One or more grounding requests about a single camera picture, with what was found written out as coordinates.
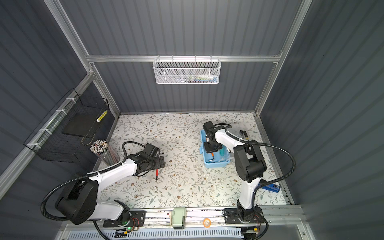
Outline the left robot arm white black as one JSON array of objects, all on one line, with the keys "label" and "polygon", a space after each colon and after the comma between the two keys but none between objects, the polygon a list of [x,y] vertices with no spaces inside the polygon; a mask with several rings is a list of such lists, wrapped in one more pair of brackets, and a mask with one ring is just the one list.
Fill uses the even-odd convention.
[{"label": "left robot arm white black", "polygon": [[55,208],[75,225],[96,220],[116,221],[117,225],[124,227],[129,225],[130,208],[126,204],[119,200],[101,201],[98,195],[128,176],[141,177],[152,170],[164,168],[165,161],[160,149],[152,144],[146,144],[136,154],[124,154],[119,163],[64,186]]}]

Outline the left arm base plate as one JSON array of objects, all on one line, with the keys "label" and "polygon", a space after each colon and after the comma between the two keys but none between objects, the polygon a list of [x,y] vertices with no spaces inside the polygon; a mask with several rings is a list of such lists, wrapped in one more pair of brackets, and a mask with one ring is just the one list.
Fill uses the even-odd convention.
[{"label": "left arm base plate", "polygon": [[117,220],[105,220],[104,228],[117,227],[143,227],[146,219],[146,211],[123,211]]}]

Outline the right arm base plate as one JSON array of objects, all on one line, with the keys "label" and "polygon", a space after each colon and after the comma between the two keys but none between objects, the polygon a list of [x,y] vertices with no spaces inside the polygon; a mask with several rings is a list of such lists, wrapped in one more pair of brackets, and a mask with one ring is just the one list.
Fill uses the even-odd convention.
[{"label": "right arm base plate", "polygon": [[243,210],[241,208],[225,208],[222,210],[225,223],[234,224],[263,224],[265,221],[261,217],[261,209]]}]

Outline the orange pencil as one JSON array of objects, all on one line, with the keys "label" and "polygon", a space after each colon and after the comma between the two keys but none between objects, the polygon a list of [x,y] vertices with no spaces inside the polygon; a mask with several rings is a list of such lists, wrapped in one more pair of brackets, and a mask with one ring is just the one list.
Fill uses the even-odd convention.
[{"label": "orange pencil", "polygon": [[215,160],[214,153],[211,153],[211,155],[212,155],[212,159],[209,160],[209,162],[213,162]]}]

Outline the blue plastic tool box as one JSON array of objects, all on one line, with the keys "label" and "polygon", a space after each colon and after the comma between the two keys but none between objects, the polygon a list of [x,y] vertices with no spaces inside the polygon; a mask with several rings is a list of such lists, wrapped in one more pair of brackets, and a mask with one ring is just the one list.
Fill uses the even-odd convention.
[{"label": "blue plastic tool box", "polygon": [[204,146],[203,146],[203,143],[207,141],[206,133],[204,130],[201,130],[200,133],[201,133],[201,146],[199,148],[199,151],[200,151],[200,154],[203,155],[204,164],[205,164],[206,168],[210,169],[210,168],[226,167],[231,161],[230,152],[227,149],[227,147],[223,146],[223,148],[222,148],[225,150],[225,157],[224,158],[221,158],[219,151],[217,151],[217,152],[214,152],[215,160],[213,162],[209,162],[209,160],[212,159],[212,155],[211,155],[211,153],[207,154],[206,151],[204,150]]}]

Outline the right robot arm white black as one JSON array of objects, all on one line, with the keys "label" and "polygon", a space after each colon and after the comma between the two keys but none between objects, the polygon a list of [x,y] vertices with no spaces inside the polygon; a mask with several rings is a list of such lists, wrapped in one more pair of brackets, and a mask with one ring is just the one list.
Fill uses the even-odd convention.
[{"label": "right robot arm white black", "polygon": [[241,138],[231,134],[229,124],[213,124],[211,121],[203,124],[206,134],[204,150],[209,155],[227,148],[234,154],[234,162],[238,176],[243,181],[241,193],[237,203],[237,216],[242,222],[248,222],[253,218],[255,204],[255,190],[267,165],[261,149],[256,141],[247,143]]}]

